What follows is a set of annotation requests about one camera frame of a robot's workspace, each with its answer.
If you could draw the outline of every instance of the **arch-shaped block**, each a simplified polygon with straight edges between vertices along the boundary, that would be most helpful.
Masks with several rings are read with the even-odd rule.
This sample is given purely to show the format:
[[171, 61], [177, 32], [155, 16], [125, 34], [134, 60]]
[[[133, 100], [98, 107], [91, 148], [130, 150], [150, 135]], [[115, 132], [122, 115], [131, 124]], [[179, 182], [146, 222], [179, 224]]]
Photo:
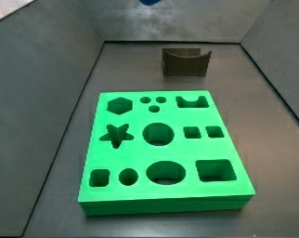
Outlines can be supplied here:
[[198, 48], [163, 48], [163, 76], [205, 76], [211, 51], [201, 55]]

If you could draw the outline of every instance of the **hexagonal hole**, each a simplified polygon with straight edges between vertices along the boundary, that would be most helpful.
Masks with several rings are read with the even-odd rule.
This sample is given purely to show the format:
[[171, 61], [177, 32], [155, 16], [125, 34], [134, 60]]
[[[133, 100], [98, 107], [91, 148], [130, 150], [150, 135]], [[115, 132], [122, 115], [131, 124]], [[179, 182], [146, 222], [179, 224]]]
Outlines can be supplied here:
[[125, 98], [117, 98], [107, 102], [106, 110], [117, 115], [131, 110], [131, 101]]

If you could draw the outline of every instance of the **rectangular hole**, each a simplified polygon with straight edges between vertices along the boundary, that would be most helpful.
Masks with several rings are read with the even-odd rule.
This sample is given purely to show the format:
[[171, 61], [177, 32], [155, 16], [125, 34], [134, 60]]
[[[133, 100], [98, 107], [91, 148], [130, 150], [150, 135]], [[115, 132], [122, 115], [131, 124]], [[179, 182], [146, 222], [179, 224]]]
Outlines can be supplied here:
[[229, 160], [198, 160], [198, 177], [202, 182], [236, 180], [236, 173]]
[[178, 108], [207, 108], [207, 101], [203, 96], [198, 96], [197, 100], [187, 101], [182, 97], [175, 97]]
[[205, 131], [209, 138], [222, 138], [222, 130], [218, 126], [206, 126]]
[[183, 136], [186, 139], [199, 139], [201, 131], [195, 126], [185, 126], [183, 127]]
[[109, 184], [110, 171], [107, 169], [95, 169], [90, 174], [89, 186], [105, 187]]

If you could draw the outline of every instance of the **gray enclosure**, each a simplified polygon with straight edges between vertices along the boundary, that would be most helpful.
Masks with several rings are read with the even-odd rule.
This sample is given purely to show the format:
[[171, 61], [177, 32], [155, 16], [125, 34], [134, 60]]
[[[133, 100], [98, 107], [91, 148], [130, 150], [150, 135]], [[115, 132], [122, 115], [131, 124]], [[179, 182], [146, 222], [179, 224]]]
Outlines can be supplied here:
[[[162, 47], [213, 50], [206, 76], [163, 77]], [[98, 93], [157, 89], [210, 90], [257, 195], [241, 211], [86, 218]], [[0, 236], [299, 236], [296, 118], [299, 0], [34, 1], [0, 21]]]

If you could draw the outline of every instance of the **shape sorter board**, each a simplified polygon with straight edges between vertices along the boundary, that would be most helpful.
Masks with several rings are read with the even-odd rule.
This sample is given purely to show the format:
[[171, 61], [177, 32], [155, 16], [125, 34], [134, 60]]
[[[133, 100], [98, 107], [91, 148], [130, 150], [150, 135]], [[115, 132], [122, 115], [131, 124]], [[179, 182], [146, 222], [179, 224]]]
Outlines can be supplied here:
[[207, 91], [99, 94], [78, 192], [86, 216], [238, 209], [253, 196]]

